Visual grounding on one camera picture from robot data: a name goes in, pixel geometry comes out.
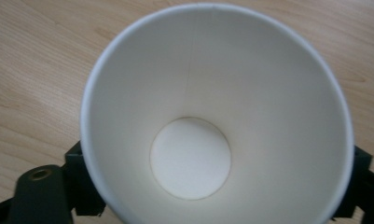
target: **black mount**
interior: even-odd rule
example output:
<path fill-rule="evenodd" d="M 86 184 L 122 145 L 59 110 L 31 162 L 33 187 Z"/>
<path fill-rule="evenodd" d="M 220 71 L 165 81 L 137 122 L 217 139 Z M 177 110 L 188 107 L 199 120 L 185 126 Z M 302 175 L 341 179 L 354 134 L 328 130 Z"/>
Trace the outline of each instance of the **black mount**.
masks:
<path fill-rule="evenodd" d="M 374 224 L 374 173 L 372 156 L 355 147 L 353 174 L 344 198 L 333 215 L 352 217 L 355 207 L 364 212 L 362 224 Z M 65 154 L 65 165 L 45 165 L 23 174 L 15 196 L 0 203 L 0 223 L 70 224 L 71 210 L 78 216 L 100 216 L 105 202 L 91 182 L 81 145 Z"/>

